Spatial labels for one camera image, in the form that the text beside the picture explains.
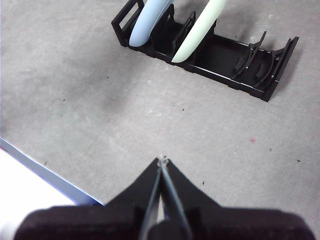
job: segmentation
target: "floor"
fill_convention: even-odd
[[[1,137],[103,202],[165,154],[221,205],[294,212],[320,238],[320,2],[234,0],[220,15],[216,34],[268,31],[266,50],[300,37],[266,103],[121,47],[126,1],[1,1]],[[175,18],[206,2],[176,0]]]

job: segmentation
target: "gray concrete floor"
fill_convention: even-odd
[[[267,50],[300,37],[269,103],[121,47],[125,2],[1,1],[1,137],[104,202],[166,154],[221,205],[294,212],[320,238],[320,1],[230,0],[220,16],[217,34],[267,30]],[[176,18],[205,3],[176,0]]]

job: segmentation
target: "blue edge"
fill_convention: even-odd
[[[0,138],[0,146],[18,162],[22,163],[33,173],[64,194],[67,198],[71,199],[76,205],[104,205],[102,202],[94,199],[92,196],[71,184],[69,181],[63,179],[61,176],[30,159],[2,138]]]

